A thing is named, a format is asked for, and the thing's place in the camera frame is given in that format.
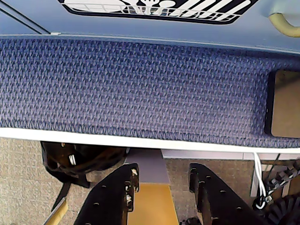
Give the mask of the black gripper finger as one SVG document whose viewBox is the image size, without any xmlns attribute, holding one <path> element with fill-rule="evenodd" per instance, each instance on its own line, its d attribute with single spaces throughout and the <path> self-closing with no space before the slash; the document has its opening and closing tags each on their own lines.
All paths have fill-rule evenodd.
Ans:
<svg viewBox="0 0 300 225">
<path fill-rule="evenodd" d="M 219 176 L 203 164 L 189 165 L 189 190 L 203 225 L 266 225 Z"/>
<path fill-rule="evenodd" d="M 126 225 L 139 191 L 139 166 L 124 164 L 102 179 L 89 192 L 75 225 Z"/>
</svg>

